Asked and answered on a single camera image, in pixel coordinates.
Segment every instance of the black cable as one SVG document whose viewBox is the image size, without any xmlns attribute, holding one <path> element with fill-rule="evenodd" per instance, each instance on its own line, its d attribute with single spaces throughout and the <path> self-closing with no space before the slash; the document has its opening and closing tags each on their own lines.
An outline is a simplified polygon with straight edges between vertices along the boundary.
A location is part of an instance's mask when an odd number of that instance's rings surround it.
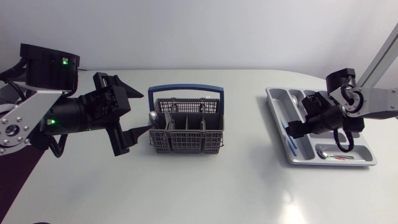
<svg viewBox="0 0 398 224">
<path fill-rule="evenodd" d="M 63 96 L 63 97 L 69 97 L 69 96 L 72 96 L 73 94 L 75 94 L 75 93 L 76 93 L 76 90 L 77 90 L 77 85 L 78 85 L 78 72 L 76 71 L 76 74 L 75 74 L 75 84 L 74 84 L 73 90 L 72 90 L 71 92 L 65 94 L 65 95 L 62 95 L 62 96 Z"/>
<path fill-rule="evenodd" d="M 0 73 L 0 80 L 3 80 L 7 77 L 16 77 L 22 75 L 25 72 L 24 66 L 26 65 L 26 63 L 27 63 L 26 58 L 21 58 L 19 62 L 16 65 L 14 65 L 12 68 L 6 70 L 5 72 Z"/>
<path fill-rule="evenodd" d="M 61 135 L 59 142 L 55 140 L 53 136 L 49 136 L 49 147 L 55 157 L 59 158 L 63 154 L 63 149 L 65 148 L 65 143 L 67 141 L 68 134 Z"/>
<path fill-rule="evenodd" d="M 344 133 L 346 134 L 346 137 L 347 137 L 348 142 L 349 142 L 349 145 L 348 145 L 347 149 L 345 149 L 345 148 L 343 148 L 343 146 L 341 146 L 340 140 L 338 139 L 338 131 L 337 131 L 337 129 L 333 130 L 333 135 L 335 137 L 335 141 L 336 141 L 337 147 L 342 152 L 350 152 L 350 151 L 352 151 L 354 149 L 354 137 L 353 137 L 353 134 L 351 132 L 349 132 L 349 131 L 345 131 Z"/>
<path fill-rule="evenodd" d="M 12 86 L 15 89 L 15 91 L 17 91 L 17 93 L 18 93 L 18 95 L 19 95 L 19 97 L 21 98 L 22 101 L 26 100 L 24 92 L 22 92 L 21 88 L 19 88 L 19 86 L 17 84 L 15 84 L 13 81 L 11 81 L 11 80 L 9 80 L 7 78 L 5 78 L 3 80 L 3 82 L 5 84 L 9 84 L 10 86 Z"/>
</svg>

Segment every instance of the blue handle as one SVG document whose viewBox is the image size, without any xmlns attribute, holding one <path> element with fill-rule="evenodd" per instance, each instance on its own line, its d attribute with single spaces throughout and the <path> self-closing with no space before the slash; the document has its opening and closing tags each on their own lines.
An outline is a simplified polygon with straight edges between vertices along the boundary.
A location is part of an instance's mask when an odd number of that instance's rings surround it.
<svg viewBox="0 0 398 224">
<path fill-rule="evenodd" d="M 171 85 L 160 85 L 149 87 L 148 99 L 149 99 L 149 110 L 154 111 L 154 93 L 158 91 L 167 90 L 202 90 L 212 91 L 220 94 L 220 113 L 224 115 L 224 89 L 218 86 L 202 85 L 202 84 L 171 84 Z"/>
</svg>

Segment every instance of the white wall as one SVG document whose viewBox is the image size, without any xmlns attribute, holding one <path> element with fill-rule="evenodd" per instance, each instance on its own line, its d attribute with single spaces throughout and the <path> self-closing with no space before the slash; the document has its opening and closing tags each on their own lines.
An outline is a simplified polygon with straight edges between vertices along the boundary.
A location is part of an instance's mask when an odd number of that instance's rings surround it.
<svg viewBox="0 0 398 224">
<path fill-rule="evenodd" d="M 351 67 L 361 75 L 397 12 L 397 0 L 2 0 L 0 70 L 18 61 L 23 42 L 80 55 L 89 70 L 259 68 L 325 77 Z M 383 87 L 398 86 L 397 69 Z"/>
</svg>

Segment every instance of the white table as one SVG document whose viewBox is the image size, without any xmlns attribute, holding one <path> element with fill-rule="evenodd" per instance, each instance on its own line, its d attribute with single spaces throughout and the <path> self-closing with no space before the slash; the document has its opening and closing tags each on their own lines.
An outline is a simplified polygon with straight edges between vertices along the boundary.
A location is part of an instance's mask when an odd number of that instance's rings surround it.
<svg viewBox="0 0 398 224">
<path fill-rule="evenodd" d="M 363 134 L 378 160 L 374 167 L 287 162 L 265 89 L 326 88 L 324 80 L 275 70 L 106 73 L 145 95 L 130 101 L 124 130 L 147 124 L 150 86 L 222 86 L 225 147 L 217 155 L 156 154 L 145 133 L 130 153 L 114 157 L 106 131 L 71 134 L 61 158 L 44 154 L 4 223 L 398 222 L 395 118 L 365 121 Z M 80 73 L 76 95 L 95 89 L 93 75 Z"/>
</svg>

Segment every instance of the metal spoon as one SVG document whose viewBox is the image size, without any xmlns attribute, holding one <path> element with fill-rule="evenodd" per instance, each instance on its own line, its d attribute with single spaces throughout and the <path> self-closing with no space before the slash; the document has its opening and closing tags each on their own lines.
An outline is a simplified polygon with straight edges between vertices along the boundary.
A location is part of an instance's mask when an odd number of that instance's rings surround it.
<svg viewBox="0 0 398 224">
<path fill-rule="evenodd" d="M 326 152 L 322 151 L 321 149 L 317 150 L 318 155 L 322 158 L 322 159 L 326 159 L 328 157 L 332 157 L 332 158 L 343 158 L 343 159 L 354 159 L 353 156 L 345 156 L 345 155 L 336 155 L 336 154 L 327 154 Z"/>
<path fill-rule="evenodd" d="M 298 106 L 298 105 L 299 105 L 299 100 L 297 99 L 297 97 L 296 97 L 295 95 L 291 95 L 291 96 L 292 96 L 293 103 L 294 103 L 296 106 Z"/>
<path fill-rule="evenodd" d="M 159 129 L 159 125 L 157 124 L 159 122 L 159 117 L 155 111 L 149 112 L 149 121 L 154 125 L 155 129 Z"/>
</svg>

